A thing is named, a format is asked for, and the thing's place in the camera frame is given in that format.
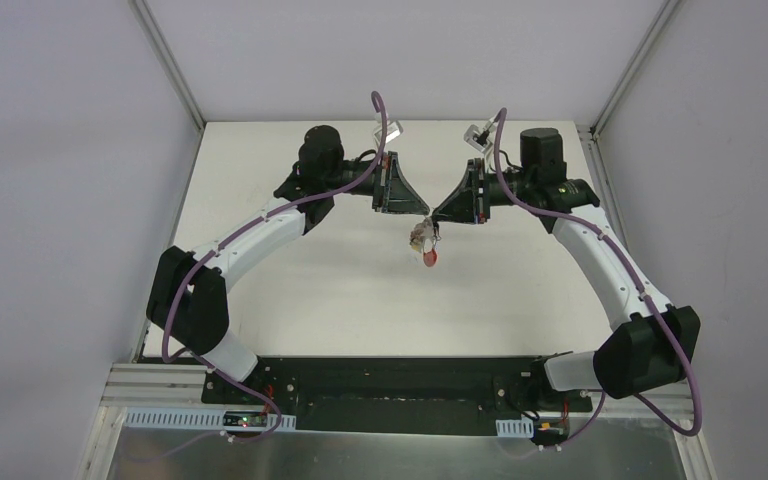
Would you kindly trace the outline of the keyring with coloured keys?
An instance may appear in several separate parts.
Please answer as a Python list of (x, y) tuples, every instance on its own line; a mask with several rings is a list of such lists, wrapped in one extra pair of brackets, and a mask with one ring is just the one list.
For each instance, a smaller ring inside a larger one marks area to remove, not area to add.
[(423, 264), (428, 268), (437, 263), (436, 247), (439, 240), (439, 225), (431, 217), (425, 217), (417, 223), (409, 234), (409, 246), (420, 255)]

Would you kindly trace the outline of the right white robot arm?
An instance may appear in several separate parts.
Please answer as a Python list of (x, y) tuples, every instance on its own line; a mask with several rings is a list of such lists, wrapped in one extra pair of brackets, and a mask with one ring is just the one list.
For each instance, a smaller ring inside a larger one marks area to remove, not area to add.
[(504, 163), (494, 144), (496, 129), (470, 126), (464, 140), (480, 152), (461, 182), (432, 212), (434, 222), (479, 225), (494, 207), (526, 206), (569, 252), (595, 291), (611, 334), (593, 352), (556, 355), (538, 361), (527, 384), (529, 400), (555, 408), (571, 390), (600, 390), (614, 399), (687, 379), (700, 319), (678, 307), (630, 258), (612, 231), (591, 186), (570, 179), (564, 144), (555, 128), (533, 128), (519, 136), (519, 162)]

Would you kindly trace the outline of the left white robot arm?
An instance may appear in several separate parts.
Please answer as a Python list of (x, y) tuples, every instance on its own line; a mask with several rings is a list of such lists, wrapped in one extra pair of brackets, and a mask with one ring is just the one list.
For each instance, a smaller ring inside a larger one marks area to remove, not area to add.
[(257, 402), (265, 378), (255, 371), (258, 356), (230, 329), (227, 295), (258, 263), (319, 225), (343, 193), (370, 198), (378, 213), (431, 212), (403, 178), (396, 153), (376, 147), (347, 160), (338, 130), (315, 126), (305, 133), (290, 174), (257, 213), (218, 240), (161, 254), (146, 317), (162, 329), (162, 342), (176, 340), (228, 375), (226, 389), (239, 403)]

